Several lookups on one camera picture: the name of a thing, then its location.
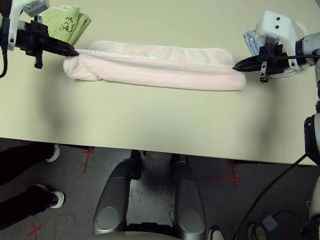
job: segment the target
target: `beige table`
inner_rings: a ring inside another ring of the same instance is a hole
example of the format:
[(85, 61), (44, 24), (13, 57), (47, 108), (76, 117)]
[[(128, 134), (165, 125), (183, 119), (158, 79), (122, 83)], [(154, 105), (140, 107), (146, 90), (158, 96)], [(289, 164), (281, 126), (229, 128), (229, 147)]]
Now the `beige table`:
[[(225, 48), (250, 52), (244, 32), (265, 10), (319, 32), (314, 0), (52, 0), (80, 5), (92, 22), (76, 48), (94, 40)], [(261, 84), (247, 75), (239, 92), (195, 91), (69, 79), (64, 58), (9, 53), (0, 79), (0, 137), (74, 145), (292, 163), (304, 153), (304, 120), (315, 112), (314, 69)]]

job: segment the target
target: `sneaker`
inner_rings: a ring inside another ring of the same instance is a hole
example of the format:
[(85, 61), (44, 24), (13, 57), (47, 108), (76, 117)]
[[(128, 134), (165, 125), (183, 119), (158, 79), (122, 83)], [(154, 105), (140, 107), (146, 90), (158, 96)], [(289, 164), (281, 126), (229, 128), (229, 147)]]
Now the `sneaker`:
[(49, 159), (46, 159), (46, 161), (47, 161), (48, 163), (52, 163), (52, 162), (54, 162), (55, 160), (57, 160), (57, 159), (59, 158), (59, 156), (60, 156), (60, 147), (59, 147), (58, 144), (55, 144), (55, 145), (54, 145), (54, 152), (53, 152), (52, 157), (50, 157)]
[(208, 232), (208, 240), (225, 240), (221, 228), (218, 226), (212, 226)]
[(256, 223), (253, 223), (248, 228), (248, 240), (267, 240), (265, 230)]
[(51, 204), (50, 204), (50, 208), (52, 209), (59, 209), (62, 207), (62, 205), (65, 202), (65, 194), (62, 191), (49, 191), (46, 186), (42, 185), (42, 184), (35, 184), (34, 186), (38, 186), (39, 188), (42, 188), (43, 190), (50, 192), (54, 195)]

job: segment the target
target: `white shoe sole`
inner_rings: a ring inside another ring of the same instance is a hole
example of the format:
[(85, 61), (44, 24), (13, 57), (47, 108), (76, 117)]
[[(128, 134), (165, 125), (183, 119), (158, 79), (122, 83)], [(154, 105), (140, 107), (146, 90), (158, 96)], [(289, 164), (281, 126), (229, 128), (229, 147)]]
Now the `white shoe sole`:
[(54, 153), (53, 153), (53, 156), (50, 157), (49, 159), (46, 159), (46, 161), (47, 161), (48, 163), (52, 163), (52, 162), (54, 162), (55, 160), (57, 160), (57, 159), (59, 158), (59, 156), (60, 156), (60, 147), (59, 147), (58, 144), (55, 144), (55, 145), (54, 145)]
[(34, 184), (34, 186), (38, 186), (39, 188), (42, 188), (43, 190), (46, 190), (54, 195), (56, 195), (58, 197), (58, 202), (56, 205), (51, 206), (50, 208), (52, 209), (59, 209), (62, 207), (62, 205), (65, 202), (65, 194), (62, 191), (49, 191), (46, 186), (42, 185), (42, 184)]

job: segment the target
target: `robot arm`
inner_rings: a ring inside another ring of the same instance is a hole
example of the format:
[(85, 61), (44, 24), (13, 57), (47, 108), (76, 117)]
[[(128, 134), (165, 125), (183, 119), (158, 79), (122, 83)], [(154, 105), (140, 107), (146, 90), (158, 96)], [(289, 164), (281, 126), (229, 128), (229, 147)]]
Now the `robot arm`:
[[(48, 0), (1, 0), (3, 15), (0, 18), (0, 45), (4, 67), (0, 78), (7, 72), (8, 50), (13, 51), (15, 47), (25, 51), (26, 55), (35, 57), (34, 66), (38, 69), (43, 66), (43, 51), (66, 57), (79, 55), (69, 43), (49, 36), (48, 27), (42, 24), (42, 18), (37, 16), (48, 7)], [(22, 12), (34, 17), (34, 20), (30, 23), (19, 20)]]

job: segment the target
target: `person's leg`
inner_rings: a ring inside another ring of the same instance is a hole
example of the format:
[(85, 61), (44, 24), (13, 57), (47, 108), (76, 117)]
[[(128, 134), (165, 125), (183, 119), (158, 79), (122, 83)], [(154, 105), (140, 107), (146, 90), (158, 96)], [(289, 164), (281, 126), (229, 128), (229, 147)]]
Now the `person's leg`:
[(26, 192), (0, 203), (0, 230), (47, 208), (60, 208), (64, 203), (64, 194), (50, 192), (43, 185), (32, 185)]
[(131, 179), (139, 180), (142, 160), (139, 151), (132, 150), (128, 159), (120, 162), (109, 176), (93, 217), (93, 234), (124, 231)]
[(182, 240), (205, 240), (206, 217), (198, 183), (180, 155), (171, 157), (171, 178), (175, 180), (173, 230)]
[(210, 227), (208, 240), (225, 240), (224, 234), (219, 226)]
[(19, 176), (33, 165), (51, 158), (55, 153), (53, 143), (33, 142), (0, 152), (0, 185)]

